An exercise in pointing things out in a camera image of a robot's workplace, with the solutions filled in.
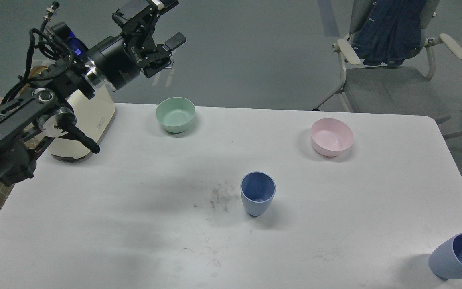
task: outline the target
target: white line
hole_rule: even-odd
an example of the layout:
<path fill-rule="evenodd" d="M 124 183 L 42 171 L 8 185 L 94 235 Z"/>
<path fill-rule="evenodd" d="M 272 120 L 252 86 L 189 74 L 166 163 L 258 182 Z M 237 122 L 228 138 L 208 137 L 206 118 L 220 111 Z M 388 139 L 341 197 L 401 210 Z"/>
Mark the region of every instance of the white line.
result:
<path fill-rule="evenodd" d="M 167 78 L 167 82 L 165 82 L 165 87 L 166 88 L 168 88 L 170 86 L 170 84 L 172 83 L 172 78 L 174 77 L 175 72 L 176 72 L 175 69 L 170 70 L 170 73 L 169 73 L 168 78 Z"/>
<path fill-rule="evenodd" d="M 161 74 L 162 74 L 161 71 L 159 73 L 156 73 L 156 75 L 154 76 L 154 79 L 152 80 L 152 86 L 156 86 L 156 84 L 158 84 L 158 81 L 160 81 Z"/>

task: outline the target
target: floor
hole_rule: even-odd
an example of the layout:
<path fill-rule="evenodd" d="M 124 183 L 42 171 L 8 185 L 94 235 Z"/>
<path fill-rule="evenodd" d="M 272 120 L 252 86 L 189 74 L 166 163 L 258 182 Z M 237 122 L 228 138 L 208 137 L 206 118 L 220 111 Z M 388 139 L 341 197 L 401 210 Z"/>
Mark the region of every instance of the floor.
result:
<path fill-rule="evenodd" d="M 92 47 L 119 33 L 111 13 L 126 2 L 62 0 L 54 21 L 65 21 Z M 0 0 L 0 95 L 24 70 L 28 29 L 40 25 L 50 1 L 22 0 L 8 10 L 11 4 Z M 350 0 L 180 0 L 161 17 L 154 34 L 161 43 L 178 31 L 187 37 L 172 57 L 172 69 L 151 79 L 138 77 L 112 97 L 115 102 L 158 104 L 184 96 L 196 106 L 311 110 L 337 84 L 331 46 L 347 34 L 351 10 Z M 447 33 L 462 45 L 462 1 L 442 1 L 436 13 L 427 36 Z M 443 45 L 435 53 L 438 67 L 431 83 L 453 113 L 442 132 L 461 130 L 462 61 Z M 41 55 L 33 62 L 47 63 Z M 427 72 L 425 54 L 405 64 Z M 333 98 L 322 110 L 342 108 Z M 447 145 L 462 175 L 462 137 Z"/>

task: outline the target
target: black cable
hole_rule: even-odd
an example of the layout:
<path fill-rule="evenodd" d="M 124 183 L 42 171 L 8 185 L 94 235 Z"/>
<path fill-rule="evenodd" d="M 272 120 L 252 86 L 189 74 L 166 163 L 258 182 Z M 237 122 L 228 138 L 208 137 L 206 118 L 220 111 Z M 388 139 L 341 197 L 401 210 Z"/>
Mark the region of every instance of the black cable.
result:
<path fill-rule="evenodd" d="M 26 81 L 28 80 L 31 71 L 31 60 L 33 59 L 33 53 L 35 52 L 35 36 L 32 31 L 29 32 L 29 36 L 30 45 L 26 54 L 26 69 L 24 70 L 24 76 L 22 76 L 20 81 L 6 93 L 5 97 L 3 97 L 1 101 L 1 104 L 6 104 L 8 101 L 11 101 L 19 90 L 26 85 Z"/>
<path fill-rule="evenodd" d="M 46 42 L 48 42 L 50 46 L 53 45 L 53 44 L 57 44 L 58 46 L 63 48 L 64 53 L 67 52 L 69 54 L 69 60 L 68 60 L 67 66 L 60 73 L 57 73 L 56 75 L 52 75 L 52 76 L 49 76 L 49 77 L 32 77 L 32 78 L 29 78 L 30 71 L 31 71 L 31 62 L 32 62 L 32 59 L 33 59 L 33 53 L 34 53 L 34 49 L 35 49 L 35 36 L 34 36 L 34 34 L 37 34 L 39 39 L 48 38 L 48 36 L 44 32 L 39 31 L 38 29 L 31 29 L 29 31 L 30 46 L 28 48 L 28 53 L 26 55 L 26 70 L 24 71 L 24 75 L 21 77 L 20 81 L 17 84 L 15 84 L 15 86 L 13 86 L 8 91 L 8 93 L 6 93 L 5 97 L 2 99 L 2 104 L 6 104 L 8 101 L 11 101 L 12 99 L 14 99 L 14 97 L 17 95 L 19 90 L 21 90 L 26 84 L 29 84 L 32 81 L 52 80 L 52 79 L 55 79 L 57 77 L 60 77 L 61 75 L 65 74 L 71 68 L 71 66 L 74 64 L 74 60 L 75 60 L 74 52 L 69 48 L 69 46 L 67 44 L 65 44 L 65 42 L 61 38 L 59 38 L 57 35 L 53 34 L 52 35 L 52 37 L 53 37 L 52 41 L 46 41 Z"/>

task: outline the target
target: cup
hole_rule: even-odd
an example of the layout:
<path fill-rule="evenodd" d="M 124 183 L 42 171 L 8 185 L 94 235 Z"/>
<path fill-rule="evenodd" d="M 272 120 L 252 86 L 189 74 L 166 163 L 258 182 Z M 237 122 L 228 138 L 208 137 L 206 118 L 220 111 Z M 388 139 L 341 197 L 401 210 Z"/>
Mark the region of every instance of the cup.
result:
<path fill-rule="evenodd" d="M 429 256 L 429 267 L 438 277 L 462 279 L 462 234 L 450 238 Z"/>
<path fill-rule="evenodd" d="M 276 192 L 274 180 L 263 172 L 251 172 L 244 176 L 240 188 L 243 206 L 251 216 L 263 214 Z"/>

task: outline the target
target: gray chair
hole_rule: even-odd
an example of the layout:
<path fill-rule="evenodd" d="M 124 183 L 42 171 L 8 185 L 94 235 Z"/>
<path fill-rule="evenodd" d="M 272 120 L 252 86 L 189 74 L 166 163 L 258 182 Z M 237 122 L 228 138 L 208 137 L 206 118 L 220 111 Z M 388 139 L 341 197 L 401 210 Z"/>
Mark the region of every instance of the gray chair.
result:
<path fill-rule="evenodd" d="M 427 0 L 420 15 L 420 47 L 412 49 L 406 57 L 414 57 L 425 48 L 429 61 L 427 75 L 409 66 L 345 68 L 345 60 L 352 65 L 361 64 L 351 44 L 354 43 L 363 24 L 371 20 L 369 15 L 373 2 L 354 0 L 350 33 L 332 46 L 341 67 L 340 83 L 314 110 L 320 110 L 322 104 L 333 95 L 338 95 L 347 112 L 426 115 L 438 124 L 448 120 L 451 117 L 448 109 L 429 83 L 435 72 L 433 46 L 444 43 L 459 59 L 462 59 L 462 48 L 449 35 L 440 34 L 436 38 L 427 38 L 425 35 L 425 29 L 435 15 L 439 0 Z"/>

